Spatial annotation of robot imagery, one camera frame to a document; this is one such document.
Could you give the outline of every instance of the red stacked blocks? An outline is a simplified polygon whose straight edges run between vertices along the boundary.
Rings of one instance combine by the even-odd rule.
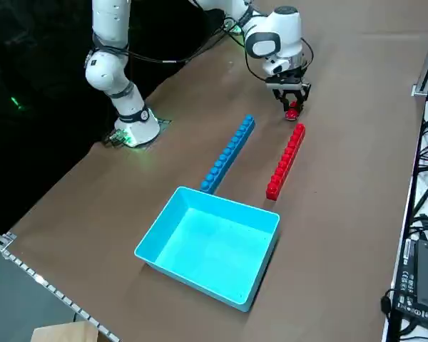
[[[277,164],[274,175],[271,176],[271,181],[268,183],[266,189],[266,198],[269,200],[277,200],[282,185],[287,178],[288,172],[292,167],[293,160],[297,155],[298,149],[300,148],[302,139],[305,137],[306,128],[302,123],[298,123],[293,130],[293,134],[288,141],[287,147],[284,150],[284,154],[280,158]]]

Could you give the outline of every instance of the gray floor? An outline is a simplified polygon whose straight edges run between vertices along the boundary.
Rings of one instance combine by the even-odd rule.
[[[0,255],[0,342],[29,342],[35,328],[73,318],[69,307]]]

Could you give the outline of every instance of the electronic device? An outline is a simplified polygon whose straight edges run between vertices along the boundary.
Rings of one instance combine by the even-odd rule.
[[[428,241],[406,239],[394,308],[428,329]]]

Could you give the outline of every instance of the green led light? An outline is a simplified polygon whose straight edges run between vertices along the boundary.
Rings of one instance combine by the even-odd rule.
[[[16,105],[17,109],[24,109],[24,106],[21,105],[15,97],[11,96],[11,101],[13,101],[13,103]]]
[[[11,101],[13,101],[13,103],[15,105],[17,105],[18,107],[20,107],[21,105],[19,105],[19,102],[17,102],[16,98],[14,98],[13,96],[11,97]]]

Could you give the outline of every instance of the black background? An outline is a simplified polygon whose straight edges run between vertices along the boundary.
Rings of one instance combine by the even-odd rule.
[[[134,0],[130,49],[183,58],[219,24],[188,0]],[[0,1],[1,234],[113,127],[109,99],[84,79],[90,47],[91,1]],[[145,98],[181,67],[134,60],[131,79]]]

